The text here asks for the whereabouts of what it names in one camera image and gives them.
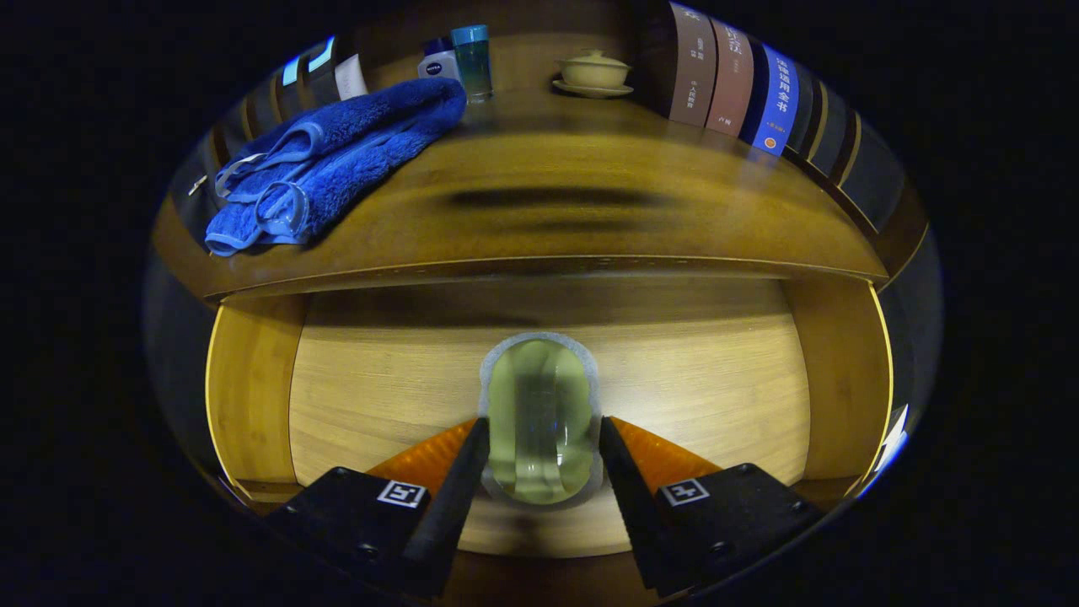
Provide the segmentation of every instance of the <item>clear plastic container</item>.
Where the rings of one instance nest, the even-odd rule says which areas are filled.
[[[450,32],[453,50],[457,55],[461,83],[469,104],[481,104],[493,93],[491,87],[491,55],[488,49],[487,26],[470,25]]]

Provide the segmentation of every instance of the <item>brown book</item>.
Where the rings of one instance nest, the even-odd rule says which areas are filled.
[[[722,22],[711,22],[719,53],[715,92],[706,126],[737,137],[753,92],[753,52],[745,33]]]
[[[708,15],[671,2],[678,28],[678,68],[670,119],[704,126],[715,85],[715,35]]]

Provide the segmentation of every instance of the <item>wooden back panel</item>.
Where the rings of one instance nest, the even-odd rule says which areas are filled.
[[[549,89],[557,59],[603,49],[629,61],[634,32],[625,2],[584,0],[437,0],[409,2],[356,29],[356,51],[371,92],[416,77],[423,43],[475,24],[491,37],[491,83],[495,94],[520,88]]]

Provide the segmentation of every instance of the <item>green liquid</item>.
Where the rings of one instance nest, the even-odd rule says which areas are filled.
[[[585,486],[592,411],[584,364],[572,350],[546,340],[509,348],[494,363],[488,397],[489,464],[507,495],[550,505]]]
[[[481,104],[491,96],[491,57],[488,42],[468,42],[454,47],[461,84],[469,104]]]

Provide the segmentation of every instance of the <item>cup lid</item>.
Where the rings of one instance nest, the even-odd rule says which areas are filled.
[[[454,46],[469,42],[482,42],[487,40],[487,26],[469,25],[467,27],[459,27],[450,32],[450,38],[453,39]]]
[[[579,57],[573,57],[572,59],[563,59],[558,61],[560,64],[587,64],[587,65],[607,65],[614,67],[629,68],[628,65],[615,59],[613,57],[604,57],[603,51],[600,49],[585,49],[584,55]]]

